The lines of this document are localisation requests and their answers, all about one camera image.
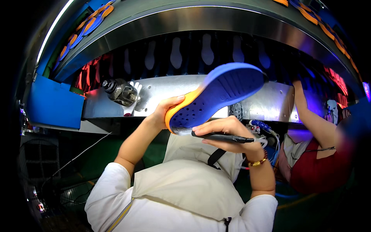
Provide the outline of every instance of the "black strap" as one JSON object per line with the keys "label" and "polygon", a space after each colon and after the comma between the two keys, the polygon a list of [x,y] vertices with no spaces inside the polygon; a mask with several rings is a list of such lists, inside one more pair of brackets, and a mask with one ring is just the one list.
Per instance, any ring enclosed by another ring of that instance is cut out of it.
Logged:
{"label": "black strap", "polygon": [[229,217],[228,219],[224,218],[224,225],[226,225],[226,232],[228,232],[228,225],[231,222],[232,218]]}
{"label": "black strap", "polygon": [[220,170],[220,168],[215,167],[214,163],[216,163],[218,159],[220,159],[222,155],[224,155],[225,152],[226,151],[224,151],[223,149],[218,148],[216,151],[214,151],[213,154],[211,154],[211,156],[207,160],[207,165]]}

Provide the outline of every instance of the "metal work surface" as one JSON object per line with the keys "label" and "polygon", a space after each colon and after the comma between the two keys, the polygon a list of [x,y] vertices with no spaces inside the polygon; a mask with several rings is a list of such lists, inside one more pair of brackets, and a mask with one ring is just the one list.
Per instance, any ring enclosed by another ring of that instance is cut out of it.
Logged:
{"label": "metal work surface", "polygon": [[125,44],[164,33],[227,30],[270,38],[297,48],[337,72],[362,96],[350,61],[325,33],[293,6],[273,1],[117,1],[115,10],[57,68],[62,82],[92,59]]}
{"label": "metal work surface", "polygon": [[[164,76],[138,80],[143,88],[135,107],[134,117],[146,117],[154,112],[162,99],[195,90],[206,75]],[[277,82],[267,82],[254,95],[242,101],[243,118],[280,122],[299,122],[294,105],[294,88]],[[304,91],[308,108],[323,117],[325,99]],[[103,88],[86,93],[83,118],[123,117],[124,106],[108,99]],[[213,118],[228,116],[227,107],[214,114]]]}

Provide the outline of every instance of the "beige apron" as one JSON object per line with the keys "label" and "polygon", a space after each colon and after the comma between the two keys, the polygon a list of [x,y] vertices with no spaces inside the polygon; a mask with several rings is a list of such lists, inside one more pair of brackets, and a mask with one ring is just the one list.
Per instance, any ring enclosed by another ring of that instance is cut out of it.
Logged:
{"label": "beige apron", "polygon": [[[200,138],[171,135],[162,164],[135,173],[132,200],[147,198],[215,220],[239,215],[244,203],[231,180],[237,178],[242,154],[226,152],[215,164],[207,159],[217,149]],[[107,231],[126,215],[131,202]]]}

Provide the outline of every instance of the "person's right hand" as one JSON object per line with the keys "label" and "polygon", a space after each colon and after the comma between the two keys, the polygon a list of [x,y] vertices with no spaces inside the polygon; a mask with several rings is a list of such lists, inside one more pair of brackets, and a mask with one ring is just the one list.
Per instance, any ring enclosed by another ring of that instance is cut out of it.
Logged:
{"label": "person's right hand", "polygon": [[[192,130],[196,135],[205,135],[211,132],[225,132],[245,138],[255,138],[255,136],[235,116],[206,122],[200,126],[193,127]],[[202,143],[213,145],[223,149],[224,151],[246,153],[249,160],[259,160],[261,154],[264,154],[264,152],[262,153],[262,146],[258,142],[242,144],[204,139],[202,140]]]}

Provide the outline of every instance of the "light strip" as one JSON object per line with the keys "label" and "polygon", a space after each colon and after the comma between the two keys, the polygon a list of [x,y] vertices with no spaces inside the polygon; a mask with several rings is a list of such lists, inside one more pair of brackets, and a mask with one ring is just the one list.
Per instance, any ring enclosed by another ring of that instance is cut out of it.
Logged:
{"label": "light strip", "polygon": [[41,57],[41,54],[43,53],[43,50],[45,48],[45,45],[46,45],[46,42],[47,40],[49,39],[49,36],[50,34],[52,33],[55,25],[57,25],[57,22],[60,20],[60,18],[62,17],[62,15],[64,14],[64,12],[67,10],[67,8],[71,5],[71,3],[73,2],[74,0],[69,0],[67,2],[67,4],[63,7],[63,9],[60,11],[60,13],[58,14],[58,16],[55,18],[52,26],[50,27],[49,31],[47,32],[46,34],[46,37],[44,39],[44,42],[43,44],[41,45],[41,48],[40,48],[40,51],[39,51],[39,55],[37,56],[37,60],[36,60],[36,65],[39,63],[39,60],[40,60],[40,57]]}

